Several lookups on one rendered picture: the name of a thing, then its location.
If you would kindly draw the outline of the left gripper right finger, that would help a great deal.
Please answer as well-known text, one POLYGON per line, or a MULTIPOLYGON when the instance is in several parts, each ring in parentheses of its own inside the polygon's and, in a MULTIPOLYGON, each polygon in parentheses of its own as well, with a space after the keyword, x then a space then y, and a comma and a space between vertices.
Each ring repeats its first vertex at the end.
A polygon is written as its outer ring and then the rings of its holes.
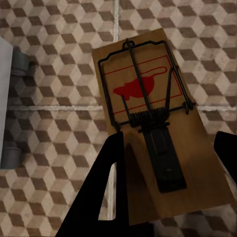
POLYGON ((213 148, 237 184, 237 135, 218 131, 213 148))

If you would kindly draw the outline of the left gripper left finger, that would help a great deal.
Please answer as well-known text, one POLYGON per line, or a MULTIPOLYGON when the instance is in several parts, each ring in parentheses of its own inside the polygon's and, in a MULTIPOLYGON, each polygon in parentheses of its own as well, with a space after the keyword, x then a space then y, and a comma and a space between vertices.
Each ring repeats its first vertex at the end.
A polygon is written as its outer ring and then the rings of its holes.
POLYGON ((123 131, 105 141, 55 237, 130 237, 123 131), (116 218, 98 220, 113 163, 116 218))

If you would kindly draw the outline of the mousetrap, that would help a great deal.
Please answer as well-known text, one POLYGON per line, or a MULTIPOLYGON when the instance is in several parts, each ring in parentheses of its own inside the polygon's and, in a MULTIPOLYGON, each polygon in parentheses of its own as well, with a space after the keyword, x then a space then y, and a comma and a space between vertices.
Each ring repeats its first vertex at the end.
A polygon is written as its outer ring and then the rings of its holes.
POLYGON ((109 136, 123 131, 129 226, 236 202, 164 29, 91 53, 109 136))

